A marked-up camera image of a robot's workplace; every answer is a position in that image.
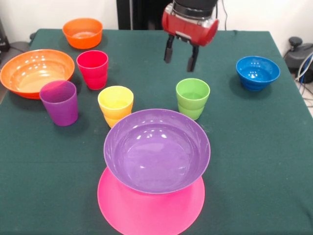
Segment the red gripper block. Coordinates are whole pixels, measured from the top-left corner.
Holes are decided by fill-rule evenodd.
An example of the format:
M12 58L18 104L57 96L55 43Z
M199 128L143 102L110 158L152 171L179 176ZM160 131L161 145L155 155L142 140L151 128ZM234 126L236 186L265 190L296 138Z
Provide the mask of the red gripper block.
M187 71L193 72L198 58L199 46L209 44L217 33L219 20L200 17L188 17L177 11L178 4L168 4L163 12L162 26L169 34L165 53L165 63L170 63L173 54L174 36L193 44L192 55L188 60Z

